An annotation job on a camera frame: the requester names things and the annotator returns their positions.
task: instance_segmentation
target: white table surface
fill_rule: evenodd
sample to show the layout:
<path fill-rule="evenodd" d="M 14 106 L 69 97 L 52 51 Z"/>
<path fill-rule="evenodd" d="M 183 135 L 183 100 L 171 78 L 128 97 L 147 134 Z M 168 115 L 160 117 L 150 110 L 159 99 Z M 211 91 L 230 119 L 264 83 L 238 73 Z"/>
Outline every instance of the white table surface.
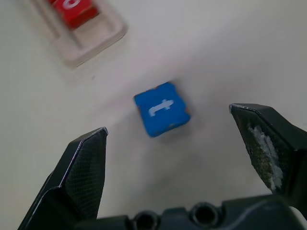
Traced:
<path fill-rule="evenodd" d="M 72 70 L 18 0 L 0 1 L 0 223 L 18 228 L 67 144 L 106 126 L 99 216 L 268 194 L 228 112 L 307 128 L 307 1 L 112 0 L 119 42 Z M 174 80 L 191 121 L 149 138 L 133 96 Z"/>

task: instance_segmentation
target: blue cube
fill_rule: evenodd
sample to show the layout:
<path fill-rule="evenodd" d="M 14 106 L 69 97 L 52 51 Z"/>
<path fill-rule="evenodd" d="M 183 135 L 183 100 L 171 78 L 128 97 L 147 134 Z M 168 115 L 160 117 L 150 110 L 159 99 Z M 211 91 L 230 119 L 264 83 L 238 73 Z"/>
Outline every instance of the blue cube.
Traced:
<path fill-rule="evenodd" d="M 170 82 L 134 96 L 134 101 L 151 137 L 157 137 L 190 120 L 184 101 Z"/>

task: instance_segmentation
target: white number 1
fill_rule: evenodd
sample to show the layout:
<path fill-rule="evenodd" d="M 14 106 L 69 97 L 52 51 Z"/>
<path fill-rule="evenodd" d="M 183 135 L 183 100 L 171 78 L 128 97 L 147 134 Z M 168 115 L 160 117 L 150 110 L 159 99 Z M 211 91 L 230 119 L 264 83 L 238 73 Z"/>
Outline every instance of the white number 1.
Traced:
<path fill-rule="evenodd" d="M 65 9 L 71 9 L 77 6 L 80 3 L 81 0 L 65 0 L 63 2 L 63 7 Z"/>

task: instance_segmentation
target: printed number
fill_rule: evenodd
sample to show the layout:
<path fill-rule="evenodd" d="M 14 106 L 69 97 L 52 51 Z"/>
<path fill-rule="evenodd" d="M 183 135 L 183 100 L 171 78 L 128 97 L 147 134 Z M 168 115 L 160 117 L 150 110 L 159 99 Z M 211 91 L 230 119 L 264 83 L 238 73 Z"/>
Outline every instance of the printed number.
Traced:
<path fill-rule="evenodd" d="M 71 9 L 77 6 L 81 0 L 65 0 L 63 3 L 63 7 L 65 9 Z"/>

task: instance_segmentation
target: blue block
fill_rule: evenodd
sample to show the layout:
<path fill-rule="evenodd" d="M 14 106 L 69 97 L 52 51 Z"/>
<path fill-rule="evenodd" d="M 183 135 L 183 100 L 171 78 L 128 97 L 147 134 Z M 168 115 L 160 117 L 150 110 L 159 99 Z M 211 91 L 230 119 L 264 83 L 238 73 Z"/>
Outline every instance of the blue block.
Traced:
<path fill-rule="evenodd" d="M 134 96 L 145 129 L 156 137 L 190 120 L 184 101 L 172 83 L 164 83 L 154 89 Z"/>

